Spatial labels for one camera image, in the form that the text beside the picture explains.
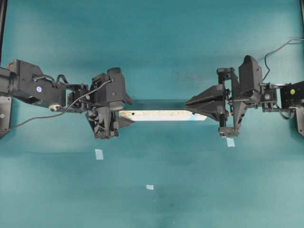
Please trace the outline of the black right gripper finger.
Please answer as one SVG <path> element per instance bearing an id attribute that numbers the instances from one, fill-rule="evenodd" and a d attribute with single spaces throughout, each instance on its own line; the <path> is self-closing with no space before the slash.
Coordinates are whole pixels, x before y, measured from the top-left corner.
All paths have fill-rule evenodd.
<path id="1" fill-rule="evenodd" d="M 223 101 L 208 101 L 198 103 L 185 103 L 185 110 L 195 114 L 207 116 L 215 121 L 226 118 L 226 109 Z"/>
<path id="2" fill-rule="evenodd" d="M 201 92 L 200 94 L 193 96 L 185 103 L 185 106 L 202 104 L 211 101 L 221 101 L 224 98 L 224 93 L 224 85 L 213 85 L 207 90 Z"/>

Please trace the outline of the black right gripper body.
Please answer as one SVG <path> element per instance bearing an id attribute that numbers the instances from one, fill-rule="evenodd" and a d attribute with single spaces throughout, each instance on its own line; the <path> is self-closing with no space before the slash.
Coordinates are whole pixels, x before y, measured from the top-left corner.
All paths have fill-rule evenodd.
<path id="1" fill-rule="evenodd" d="M 262 108 L 264 112 L 276 112 L 277 87 L 272 83 L 259 83 L 260 91 L 240 92 L 240 82 L 233 68 L 217 69 L 218 82 L 222 85 L 231 81 L 231 89 L 223 93 L 223 105 L 229 105 L 230 110 L 220 113 L 219 134 L 221 137 L 237 137 L 242 119 L 250 108 Z"/>

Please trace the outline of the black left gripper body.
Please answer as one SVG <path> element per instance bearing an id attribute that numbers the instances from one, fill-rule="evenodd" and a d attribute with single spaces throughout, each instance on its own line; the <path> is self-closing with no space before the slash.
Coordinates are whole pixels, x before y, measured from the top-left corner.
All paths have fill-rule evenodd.
<path id="1" fill-rule="evenodd" d="M 73 85 L 67 96 L 69 111 L 86 112 L 85 116 L 96 139 L 108 140 L 118 136 L 114 129 L 115 112 L 106 99 L 106 85 L 110 77 L 102 73 L 92 79 L 91 86 Z"/>

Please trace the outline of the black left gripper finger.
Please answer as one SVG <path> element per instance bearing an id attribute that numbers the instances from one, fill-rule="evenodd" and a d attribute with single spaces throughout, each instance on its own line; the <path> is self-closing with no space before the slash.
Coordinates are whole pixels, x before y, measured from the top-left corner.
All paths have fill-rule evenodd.
<path id="1" fill-rule="evenodd" d="M 135 121 L 125 117 L 118 117 L 117 122 L 118 122 L 118 127 L 117 127 L 118 129 L 130 126 L 131 124 L 135 123 Z"/>
<path id="2" fill-rule="evenodd" d="M 130 96 L 127 94 L 127 92 L 125 92 L 125 95 L 124 95 L 124 102 L 128 105 L 133 104 L 133 100 L 130 98 Z"/>

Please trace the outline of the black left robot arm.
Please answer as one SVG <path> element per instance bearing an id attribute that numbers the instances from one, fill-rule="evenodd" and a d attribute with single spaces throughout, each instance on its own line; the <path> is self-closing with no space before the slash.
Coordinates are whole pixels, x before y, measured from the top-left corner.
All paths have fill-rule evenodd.
<path id="1" fill-rule="evenodd" d="M 65 113 L 85 113 L 97 139 L 117 137 L 120 128 L 133 124 L 132 120 L 116 115 L 125 104 L 133 103 L 119 67 L 95 76 L 88 86 L 71 84 L 64 75 L 53 78 L 43 74 L 40 67 L 16 59 L 0 70 L 1 137 L 13 129 L 10 125 L 13 98 L 48 108 L 56 117 Z"/>

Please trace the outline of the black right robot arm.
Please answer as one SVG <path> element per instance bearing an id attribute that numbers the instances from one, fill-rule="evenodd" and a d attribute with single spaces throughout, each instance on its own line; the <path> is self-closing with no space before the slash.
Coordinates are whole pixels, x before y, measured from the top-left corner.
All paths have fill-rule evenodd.
<path id="1" fill-rule="evenodd" d="M 261 78 L 256 73 L 243 71 L 238 76 L 234 68 L 217 69 L 218 84 L 211 86 L 185 103 L 185 110 L 201 114 L 219 122 L 222 137 L 239 135 L 241 121 L 249 108 L 261 107 L 263 112 L 278 112 L 286 119 L 296 118 L 297 131 L 304 134 L 304 83 L 272 84 L 259 82 L 256 87 L 242 91 L 245 82 Z"/>

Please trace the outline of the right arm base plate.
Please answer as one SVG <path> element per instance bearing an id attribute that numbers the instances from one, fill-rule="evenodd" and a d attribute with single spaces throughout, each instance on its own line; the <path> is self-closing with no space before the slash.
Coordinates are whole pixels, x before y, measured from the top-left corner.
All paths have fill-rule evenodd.
<path id="1" fill-rule="evenodd" d="M 297 132 L 304 137 L 304 108 L 299 107 L 296 109 L 296 126 Z"/>

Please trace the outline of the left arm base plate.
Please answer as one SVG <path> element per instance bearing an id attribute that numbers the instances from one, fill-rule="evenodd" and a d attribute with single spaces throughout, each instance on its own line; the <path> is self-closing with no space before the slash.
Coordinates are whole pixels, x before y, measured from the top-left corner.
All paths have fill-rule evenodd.
<path id="1" fill-rule="evenodd" d="M 12 99 L 11 97 L 0 97 L 0 138 L 2 139 L 10 129 Z"/>

